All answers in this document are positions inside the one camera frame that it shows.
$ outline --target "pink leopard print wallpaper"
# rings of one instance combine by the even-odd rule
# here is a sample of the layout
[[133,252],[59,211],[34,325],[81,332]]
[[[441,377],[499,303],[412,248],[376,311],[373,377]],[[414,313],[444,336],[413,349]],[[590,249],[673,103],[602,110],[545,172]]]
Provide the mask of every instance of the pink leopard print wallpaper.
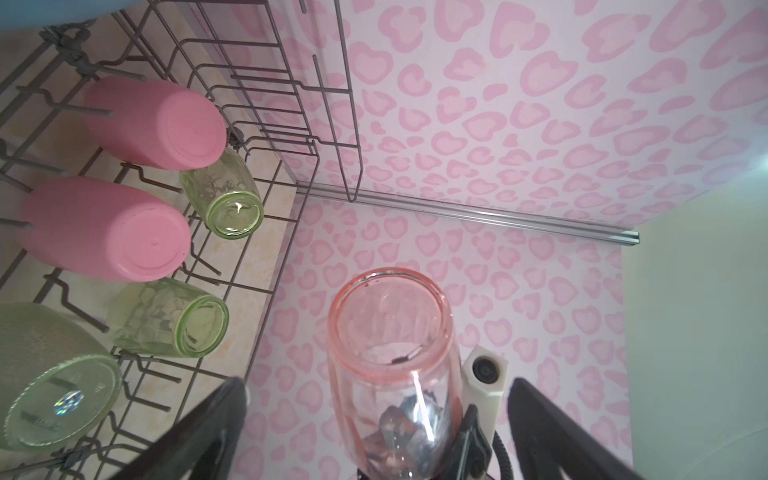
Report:
[[[310,199],[248,379],[233,480],[354,478],[331,405],[326,315],[345,282],[384,265],[443,288],[462,358],[478,343],[503,355],[509,381],[527,378],[631,463],[619,247]],[[505,412],[497,429],[517,468]]]
[[[316,84],[315,53],[326,85],[345,86],[333,3],[306,4],[303,15],[297,0],[271,2],[293,70]],[[761,0],[341,4],[368,190],[633,226],[763,161]],[[261,7],[207,9],[224,38],[268,39]],[[269,54],[227,51],[237,65]],[[331,140],[322,98],[302,99]],[[337,137],[354,140],[346,97],[329,101]],[[343,153],[354,180],[356,155]],[[336,152],[321,154],[318,180],[341,184]],[[308,178],[313,159],[286,160]]]

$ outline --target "pink plastic cup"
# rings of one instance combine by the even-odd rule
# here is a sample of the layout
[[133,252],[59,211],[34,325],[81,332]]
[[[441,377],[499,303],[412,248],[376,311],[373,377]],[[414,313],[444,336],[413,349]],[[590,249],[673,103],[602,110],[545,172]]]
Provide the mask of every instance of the pink plastic cup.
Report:
[[18,242],[41,262],[111,282],[173,273],[190,229],[171,205],[137,188],[88,177],[49,180],[22,202]]
[[172,81],[111,76],[97,81],[85,106],[112,110],[85,115],[85,125],[109,154],[165,170],[211,165],[227,144],[227,126],[204,96]]

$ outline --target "metal wire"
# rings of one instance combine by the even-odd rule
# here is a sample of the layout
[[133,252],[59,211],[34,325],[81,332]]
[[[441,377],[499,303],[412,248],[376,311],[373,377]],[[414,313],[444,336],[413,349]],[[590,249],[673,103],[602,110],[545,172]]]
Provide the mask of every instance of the metal wire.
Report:
[[[17,67],[15,67],[7,77],[0,80],[0,94],[2,94],[5,91],[8,91],[12,85],[14,85],[19,78],[22,78],[22,76],[33,66],[37,65],[39,68],[37,73],[27,84],[19,85],[15,89],[17,93],[13,99],[11,99],[11,101],[0,111],[0,127],[4,124],[7,124],[8,122],[13,122],[15,116],[18,115],[22,106],[35,95],[43,96],[47,106],[50,108],[50,111],[46,116],[42,118],[40,123],[31,131],[26,139],[24,139],[18,147],[12,149],[12,151],[11,148],[8,147],[8,142],[0,138],[0,145],[2,146],[2,149],[0,149],[0,161],[5,161],[2,167],[0,167],[0,182],[5,182],[7,185],[6,187],[15,187],[24,192],[29,192],[31,191],[31,188],[28,185],[22,183],[18,178],[9,172],[15,172],[19,168],[36,168],[40,171],[50,174],[61,173],[61,169],[58,169],[55,166],[40,164],[35,161],[24,159],[25,152],[34,145],[37,139],[46,131],[46,129],[51,125],[51,123],[56,119],[62,110],[76,111],[82,114],[107,114],[106,111],[96,112],[92,109],[83,108],[81,105],[71,103],[73,99],[78,95],[78,93],[89,82],[93,82],[98,79],[98,76],[95,73],[96,71],[104,71],[111,74],[126,74],[128,76],[132,76],[133,78],[141,78],[143,77],[142,75],[121,71],[118,68],[125,62],[142,61],[149,64],[159,78],[178,83],[177,79],[173,76],[173,74],[171,74],[171,70],[173,69],[176,61],[182,61],[186,67],[191,70],[188,80],[186,78],[184,79],[187,80],[188,87],[190,87],[194,80],[197,79],[199,85],[204,89],[206,96],[212,101],[215,101],[214,91],[223,89],[235,91],[236,96],[242,101],[240,104],[226,104],[220,107],[220,111],[224,116],[227,124],[231,127],[234,127],[238,124],[249,124],[259,128],[261,135],[254,135],[247,139],[240,138],[240,142],[237,145],[237,147],[243,148],[246,162],[249,160],[249,157],[253,151],[264,150],[275,152],[280,159],[270,178],[257,179],[260,183],[267,185],[266,192],[264,192],[263,195],[263,203],[265,207],[270,201],[271,194],[275,186],[296,188],[295,183],[288,183],[277,180],[281,171],[289,174],[289,176],[295,180],[293,172],[291,172],[291,170],[287,167],[284,159],[280,155],[282,153],[314,157],[315,164],[312,176],[309,180],[308,187],[304,187],[303,191],[311,190],[313,188],[320,163],[320,155],[317,144],[333,146],[337,150],[339,169],[341,170],[342,178],[344,180],[346,196],[350,201],[354,201],[357,198],[359,191],[360,178],[362,178],[362,149],[353,107],[353,93],[349,83],[349,62],[347,59],[346,46],[343,46],[341,53],[343,56],[344,65],[346,66],[347,88],[325,87],[323,84],[323,75],[320,71],[320,66],[317,60],[315,60],[315,70],[318,77],[318,85],[315,86],[306,84],[305,82],[296,80],[293,76],[291,66],[288,63],[285,48],[283,47],[280,34],[277,30],[272,9],[267,0],[209,0],[211,3],[247,3],[249,5],[259,5],[258,8],[261,9],[263,15],[265,15],[269,20],[273,34],[273,41],[265,42],[223,40],[218,35],[206,12],[206,9],[203,5],[203,3],[206,2],[192,2],[188,0],[178,0],[178,2],[192,4],[190,7],[199,11],[200,18],[204,23],[204,28],[210,33],[210,38],[178,38],[172,31],[169,22],[166,18],[164,18],[160,9],[158,8],[158,5],[164,1],[165,0],[147,0],[148,7],[143,11],[143,15],[141,15],[141,18],[138,22],[135,22],[134,19],[126,11],[115,12],[111,15],[111,17],[107,17],[111,18],[111,20],[117,25],[117,28],[125,33],[127,40],[126,48],[121,51],[116,51],[116,58],[114,60],[103,60],[97,62],[96,64],[90,64],[87,55],[85,55],[80,49],[81,44],[89,39],[91,35],[89,27],[93,25],[94,21],[83,22],[81,24],[61,25],[58,27],[47,27],[43,29],[41,37],[43,37],[44,41],[39,46],[37,46],[35,50],[32,51],[30,55],[26,57]],[[337,15],[340,15],[338,0],[335,1],[335,6]],[[303,2],[302,11],[304,14],[306,14],[306,8],[303,6]],[[144,35],[144,29],[146,25],[150,24],[152,20],[158,20],[160,22],[163,29],[166,31],[166,33],[168,33],[170,41],[175,45],[167,63],[165,63],[163,59],[161,59],[157,54],[157,50],[155,48],[156,45],[152,45]],[[344,35],[343,30],[341,30],[342,20],[340,16],[338,18],[338,25],[339,36],[342,38],[343,45]],[[184,50],[185,45],[192,44],[203,46],[207,45],[209,48],[212,48],[215,51],[219,58],[214,58],[213,63],[209,62],[198,65],[194,64],[191,57]],[[265,48],[272,48],[278,54],[277,56],[282,60],[283,67],[273,68],[272,66],[235,65],[227,54],[226,49],[223,47],[224,45],[256,45]],[[52,58],[47,60],[44,65],[40,65],[43,63],[40,61],[43,54],[45,54],[51,46],[55,48],[57,53],[52,55]],[[51,96],[51,93],[44,89],[43,85],[56,71],[58,71],[59,68],[73,68],[79,74],[79,79],[74,82],[68,91],[65,91],[61,99],[55,101]],[[227,74],[225,75],[225,78],[231,78],[233,80],[233,84],[216,84],[209,86],[200,74],[200,70],[204,68],[217,68],[226,72]],[[282,75],[284,78],[243,76],[239,73],[242,71],[251,71],[254,73],[267,72],[274,74],[276,77]],[[266,86],[265,88],[245,87],[243,81],[260,82],[266,84]],[[280,86],[284,88],[288,87],[288,90],[280,90]],[[345,144],[338,142],[338,140],[335,138],[335,133],[332,141],[329,139],[321,139],[320,137],[313,134],[306,115],[306,110],[302,104],[300,89],[303,89],[304,91],[320,92],[323,95],[323,100],[326,104],[326,94],[328,93],[349,95],[350,107],[353,110],[353,119],[355,119],[354,126],[356,143]],[[293,96],[296,98],[298,108],[295,111],[265,108],[264,106],[254,104],[252,102],[250,96],[247,94],[249,91]],[[251,117],[252,121],[238,120],[232,122],[227,117],[228,109],[246,109],[250,112],[249,116]],[[296,126],[264,122],[260,117],[260,111],[290,112],[292,114],[299,115],[303,120],[303,125]],[[330,117],[330,113],[328,111],[326,111],[326,113],[328,114],[328,122],[330,125],[332,125],[331,131],[333,132],[333,119]],[[293,137],[294,140],[290,138],[284,138],[285,136]],[[269,147],[253,144],[254,142],[266,142]],[[302,148],[305,148],[306,151],[298,151],[300,149],[295,148],[292,149],[290,147],[292,145],[301,146]],[[360,171],[358,174],[357,185],[355,187],[350,187],[346,183],[346,175],[344,173],[344,167],[341,162],[341,156],[338,154],[340,148],[350,148],[358,151]],[[86,175],[91,167],[93,167],[93,165],[101,159],[102,153],[102,149],[97,148],[96,151],[86,160],[84,166],[79,170],[77,174]],[[123,182],[129,174],[135,175],[138,180],[143,183],[154,185],[155,187],[161,187],[180,194],[179,188],[149,178],[147,176],[147,172],[145,172],[142,167],[133,164],[121,164],[121,169],[114,178],[114,182]],[[287,240],[283,241],[284,248],[281,249],[281,257],[278,262],[279,266],[275,269],[270,285],[266,287],[246,285],[237,281],[237,274],[239,273],[243,260],[247,255],[248,248],[252,243],[252,237],[247,238],[243,243],[237,265],[234,267],[234,270],[228,279],[215,278],[198,273],[196,269],[199,265],[203,265],[207,269],[207,272],[213,272],[216,275],[221,274],[215,265],[205,260],[205,249],[209,243],[211,235],[210,231],[207,231],[199,249],[196,249],[194,245],[192,246],[191,251],[193,253],[193,263],[191,266],[187,267],[187,265],[184,264],[172,276],[173,278],[179,278],[179,280],[184,282],[189,282],[191,279],[196,278],[199,280],[211,282],[216,285],[226,285],[226,289],[223,294],[223,299],[225,301],[229,297],[232,290],[236,288],[244,291],[258,292],[269,296],[269,299],[266,301],[266,306],[262,313],[263,321],[260,325],[260,330],[257,334],[256,341],[250,353],[247,373],[250,372],[253,358],[256,355],[266,323],[269,321],[270,311],[275,300],[274,293],[277,291],[277,288],[280,284],[280,279],[282,278],[288,255],[290,253],[291,246],[293,245],[293,239],[296,236],[296,225],[302,219],[308,198],[309,195],[304,195],[300,206],[293,208],[292,214],[288,217],[280,217],[276,215],[265,216],[270,221],[284,222],[286,224]],[[187,205],[187,210],[184,213],[190,218],[190,228],[193,231],[192,237],[197,238],[197,233],[200,232],[200,228],[205,228],[202,220],[191,210],[191,206],[189,205]],[[0,224],[15,227],[25,226],[24,223],[10,219],[0,219]],[[7,286],[9,281],[12,283],[12,277],[18,271],[18,268],[21,266],[25,256],[26,252],[21,250],[15,259],[11,262],[9,267],[5,270],[5,272],[0,275],[0,289]],[[73,303],[71,300],[71,286],[61,278],[63,272],[64,271],[62,269],[54,268],[48,274],[44,275],[45,282],[37,292],[37,295],[33,301],[36,303],[42,303],[46,301],[54,287],[57,287],[61,291],[61,295],[57,298],[57,300],[64,308],[68,309],[70,312],[79,316],[84,321],[90,323],[101,331],[108,331],[108,327],[104,325],[99,319],[93,317],[90,313],[79,308],[75,304],[76,300]],[[182,415],[185,413],[187,403],[190,398],[190,392],[192,391],[196,380],[200,376],[212,379],[225,379],[227,377],[210,369],[205,369],[204,358],[199,359],[195,365],[191,366],[169,359],[143,357],[130,352],[116,352],[115,350],[116,349],[113,349],[113,354],[118,360],[118,364],[123,369],[124,379],[128,378],[128,375],[133,374],[133,372],[138,374],[137,380],[135,380],[135,382],[126,381],[123,384],[123,395],[126,399],[126,402],[125,409],[121,415],[119,415],[119,418],[118,414],[115,412],[109,412],[108,415],[96,427],[96,429],[78,440],[73,448],[69,450],[61,450],[55,454],[52,454],[53,458],[50,460],[29,463],[28,465],[22,463],[16,468],[0,471],[0,478],[16,478],[17,476],[24,475],[27,472],[35,469],[47,469],[48,471],[47,475],[45,476],[46,478],[56,477],[60,480],[65,480],[66,478],[98,480],[104,473],[105,465],[121,467],[125,464],[123,458],[121,458],[120,461],[112,458],[111,454],[113,452],[120,451],[137,454],[142,450],[142,448],[137,447],[136,445],[130,445],[122,442],[121,439],[129,439],[138,445],[151,445],[149,440],[131,432],[131,427],[126,424],[126,418],[128,417],[129,412],[135,404],[140,404],[155,409],[158,412],[166,412],[168,415],[174,415],[175,423],[178,422]],[[184,376],[159,372],[153,368],[153,365],[155,364],[163,365],[166,371],[168,369],[176,369],[179,373],[191,372],[191,376],[187,380],[184,397],[182,398],[180,405],[175,407],[175,411],[174,408],[155,402],[152,400],[152,398],[147,398],[142,394],[141,387],[147,376],[152,376],[154,378],[172,382],[174,384],[180,384],[183,382]],[[111,435],[108,436],[109,442],[98,440],[98,438],[100,438],[100,434],[108,434],[109,432],[111,432]],[[94,457],[95,460],[98,460],[98,468],[96,469],[93,477],[87,478],[83,473],[83,468],[86,461],[91,457]]]

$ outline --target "green glass rim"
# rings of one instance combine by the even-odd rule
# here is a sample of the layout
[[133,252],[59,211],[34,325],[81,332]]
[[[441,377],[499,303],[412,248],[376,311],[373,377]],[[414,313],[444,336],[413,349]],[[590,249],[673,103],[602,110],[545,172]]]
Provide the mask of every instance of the green glass rim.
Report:
[[[216,339],[213,340],[208,348],[201,350],[200,352],[195,352],[194,350],[188,349],[184,345],[184,330],[187,328],[187,321],[190,319],[192,312],[208,303],[215,303],[219,308],[221,308],[221,312],[223,314],[221,319],[221,327],[219,328],[219,333],[216,335]],[[224,339],[224,335],[227,334],[227,327],[229,327],[229,325],[230,310],[227,308],[227,304],[221,298],[210,294],[199,296],[195,300],[191,301],[189,305],[187,305],[187,308],[184,309],[184,311],[181,313],[181,316],[179,317],[179,322],[176,324],[176,332],[174,332],[174,348],[182,356],[187,358],[196,359],[200,358],[201,356],[206,356],[219,346],[221,340]]]
[[[244,232],[235,233],[235,234],[227,233],[226,231],[221,230],[214,222],[210,221],[216,209],[221,207],[221,205],[223,205],[225,202],[236,200],[237,198],[245,198],[245,197],[248,198],[248,200],[254,200],[254,199],[256,200],[256,205],[259,207],[259,217]],[[221,238],[226,238],[228,240],[237,240],[238,238],[244,238],[251,235],[254,231],[256,231],[257,228],[259,228],[259,225],[261,225],[261,222],[263,220],[264,220],[264,205],[261,203],[261,199],[259,198],[259,195],[254,194],[253,192],[248,192],[248,191],[236,191],[236,192],[227,192],[221,197],[218,197],[216,200],[213,201],[213,203],[208,208],[208,212],[205,218],[205,224],[208,227],[208,229],[214,232],[217,236]]]
[[15,414],[16,410],[21,408],[21,405],[23,405],[24,398],[30,392],[34,392],[41,384],[47,382],[52,376],[56,375],[63,369],[66,369],[70,366],[76,365],[81,362],[99,362],[102,365],[108,367],[114,373],[115,388],[112,390],[112,393],[109,399],[104,404],[104,408],[102,409],[102,412],[109,412],[112,409],[112,406],[114,406],[114,403],[118,400],[118,396],[120,395],[120,388],[122,387],[122,382],[123,382],[123,374],[120,371],[120,367],[118,366],[117,360],[114,359],[113,357],[110,357],[109,355],[100,354],[100,353],[79,356],[77,358],[59,363],[58,365],[53,366],[50,369],[46,370],[38,378],[36,378],[35,381],[27,385],[26,388],[24,388],[24,390],[18,395],[18,397],[16,397],[16,400],[11,404],[11,408],[8,409],[8,413],[5,415],[5,418],[3,419],[3,432],[2,432],[3,443],[5,443],[10,449],[15,451],[50,452],[52,449],[55,450],[59,447],[62,447],[63,445],[66,445],[67,443],[71,442],[72,439],[80,438],[85,433],[87,433],[92,428],[94,428],[96,424],[101,421],[103,416],[106,414],[94,415],[94,418],[92,418],[88,423],[80,427],[80,429],[78,429],[77,431],[68,435],[66,438],[57,440],[56,442],[48,443],[46,445],[28,445],[25,443],[20,443],[8,436],[8,426],[10,425],[11,419],[13,418],[13,415]]

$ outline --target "white wall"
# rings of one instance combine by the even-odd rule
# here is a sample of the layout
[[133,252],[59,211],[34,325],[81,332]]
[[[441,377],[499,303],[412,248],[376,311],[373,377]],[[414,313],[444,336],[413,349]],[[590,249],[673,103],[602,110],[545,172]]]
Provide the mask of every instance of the white wall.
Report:
[[768,168],[638,230],[623,251],[635,468],[768,478]]

